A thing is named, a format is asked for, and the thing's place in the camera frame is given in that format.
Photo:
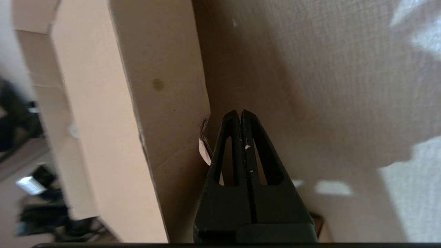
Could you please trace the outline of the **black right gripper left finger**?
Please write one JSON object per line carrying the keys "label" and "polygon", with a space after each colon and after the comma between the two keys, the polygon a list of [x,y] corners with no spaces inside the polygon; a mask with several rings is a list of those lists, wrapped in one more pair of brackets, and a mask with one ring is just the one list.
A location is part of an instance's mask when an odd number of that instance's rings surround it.
{"label": "black right gripper left finger", "polygon": [[[227,138],[232,142],[233,185],[219,183]],[[233,110],[222,119],[211,167],[193,225],[195,243],[258,243],[240,118]]]}

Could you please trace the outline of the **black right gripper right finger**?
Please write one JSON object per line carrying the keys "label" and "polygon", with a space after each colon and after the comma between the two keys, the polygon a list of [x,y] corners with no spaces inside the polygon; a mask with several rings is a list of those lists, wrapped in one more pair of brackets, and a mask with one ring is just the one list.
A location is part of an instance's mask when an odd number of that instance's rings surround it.
{"label": "black right gripper right finger", "polygon": [[315,224],[260,119],[243,110],[242,141],[253,219],[260,224]]}

